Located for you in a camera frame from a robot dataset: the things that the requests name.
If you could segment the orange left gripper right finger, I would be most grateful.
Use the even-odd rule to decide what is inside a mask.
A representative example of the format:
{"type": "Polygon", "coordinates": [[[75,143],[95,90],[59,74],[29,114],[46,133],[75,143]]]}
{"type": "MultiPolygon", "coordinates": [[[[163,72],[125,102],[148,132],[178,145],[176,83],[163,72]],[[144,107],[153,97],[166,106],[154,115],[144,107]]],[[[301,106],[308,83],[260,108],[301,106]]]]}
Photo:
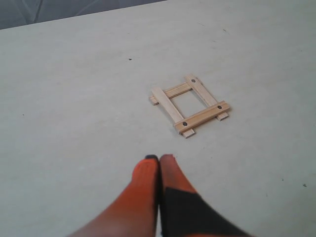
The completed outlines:
{"type": "Polygon", "coordinates": [[[206,203],[173,155],[160,160],[160,221],[164,237],[248,237],[206,203]]]}

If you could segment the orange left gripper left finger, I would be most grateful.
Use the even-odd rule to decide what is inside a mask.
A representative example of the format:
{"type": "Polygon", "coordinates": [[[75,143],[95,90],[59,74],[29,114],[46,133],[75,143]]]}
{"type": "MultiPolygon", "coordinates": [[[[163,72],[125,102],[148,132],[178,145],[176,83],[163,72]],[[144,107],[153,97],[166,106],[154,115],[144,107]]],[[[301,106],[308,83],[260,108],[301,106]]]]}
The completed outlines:
{"type": "Polygon", "coordinates": [[[147,155],[122,193],[71,237],[154,237],[158,214],[158,157],[147,155]]]}

